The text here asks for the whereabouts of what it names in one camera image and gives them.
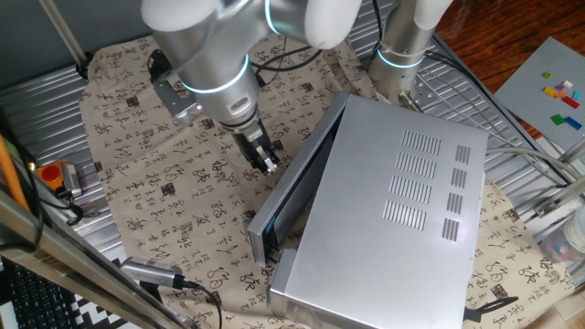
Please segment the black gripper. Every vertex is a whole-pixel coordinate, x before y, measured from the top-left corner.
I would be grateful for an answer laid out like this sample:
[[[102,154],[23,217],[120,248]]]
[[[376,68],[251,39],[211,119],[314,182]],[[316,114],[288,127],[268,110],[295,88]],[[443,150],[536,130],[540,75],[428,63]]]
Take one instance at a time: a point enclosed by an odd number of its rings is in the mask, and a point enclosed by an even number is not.
[[[227,125],[226,130],[233,135],[245,158],[252,161],[252,166],[263,175],[270,175],[278,169],[280,159],[271,148],[264,125],[257,115],[241,124]]]

